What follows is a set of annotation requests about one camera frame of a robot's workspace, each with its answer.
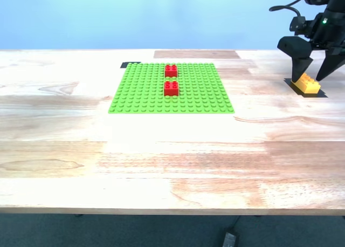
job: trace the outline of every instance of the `black cable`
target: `black cable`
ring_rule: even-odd
[[[269,11],[279,11],[279,10],[282,10],[282,9],[291,10],[291,11],[295,12],[298,17],[301,17],[301,13],[297,9],[295,9],[295,8],[293,8],[291,6],[285,6],[285,5],[273,6],[273,7],[271,7],[269,9]]]
[[[292,2],[292,3],[286,4],[286,6],[292,6],[292,5],[294,5],[294,4],[296,4],[296,3],[300,2],[300,1],[301,0],[296,0],[296,1]]]
[[[287,9],[287,10],[291,10],[291,11],[295,12],[298,17],[301,17],[301,13],[296,8],[291,7],[292,5],[298,3],[299,1],[301,1],[301,0],[296,0],[296,1],[292,2],[292,3],[287,4],[287,5],[273,6],[273,7],[271,7],[269,9],[269,11],[279,11],[279,10],[282,10],[282,9]]]
[[[227,229],[228,231],[232,230],[232,229],[236,226],[236,224],[237,224],[238,220],[240,219],[240,217],[241,217],[241,216],[237,216],[237,218],[236,218],[235,221],[232,223],[232,225]]]

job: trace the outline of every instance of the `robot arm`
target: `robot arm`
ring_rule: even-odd
[[[292,5],[301,0],[270,8],[270,11],[289,9],[297,14],[290,24],[293,37],[283,37],[278,49],[292,58],[292,81],[295,83],[312,63],[313,50],[325,50],[326,57],[316,77],[321,81],[345,64],[345,0],[305,0],[310,5],[325,5],[326,10],[314,20],[306,20]],[[306,41],[298,35],[309,39]]]

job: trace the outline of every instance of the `lego brick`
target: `lego brick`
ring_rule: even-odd
[[[166,65],[164,74],[165,74],[165,77],[177,77],[177,66]]]
[[[306,94],[317,94],[321,85],[304,73],[297,82],[292,82],[301,92]]]
[[[214,64],[176,63],[178,77],[165,77],[165,63],[128,64],[109,113],[234,113]],[[166,81],[178,96],[164,96]]]
[[[303,93],[300,89],[297,88],[296,85],[292,82],[292,79],[285,78],[284,82],[297,94],[302,96],[303,98],[328,98],[325,92],[322,89],[319,89],[319,92],[317,94],[308,94]]]
[[[164,96],[178,96],[178,82],[166,81],[164,83]]]

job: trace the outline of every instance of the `yellow lego brick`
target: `yellow lego brick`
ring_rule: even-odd
[[[306,73],[302,74],[301,78],[298,79],[297,82],[292,83],[306,94],[317,94],[319,92],[319,89],[321,88],[321,85]]]

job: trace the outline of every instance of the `lego baseplate studs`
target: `lego baseplate studs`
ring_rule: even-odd
[[[131,64],[135,64],[135,63],[139,64],[139,63],[141,63],[141,62],[123,62],[123,63],[121,64],[121,67],[120,67],[120,68],[126,68],[127,65],[128,65],[129,63],[131,63]]]
[[[177,77],[165,77],[166,65],[176,65]],[[178,96],[164,96],[167,81],[178,83]],[[233,114],[234,110],[214,64],[129,63],[108,112]]]

